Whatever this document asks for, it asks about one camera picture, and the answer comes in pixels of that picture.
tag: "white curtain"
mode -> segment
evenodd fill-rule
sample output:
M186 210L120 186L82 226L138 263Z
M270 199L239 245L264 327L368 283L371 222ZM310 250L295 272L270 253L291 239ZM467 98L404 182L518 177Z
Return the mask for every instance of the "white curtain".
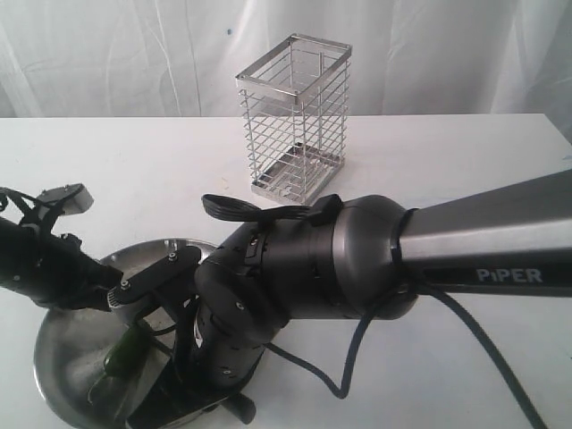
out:
M544 112L572 140L568 0L0 0L0 116L238 115L293 32L354 46L352 114Z

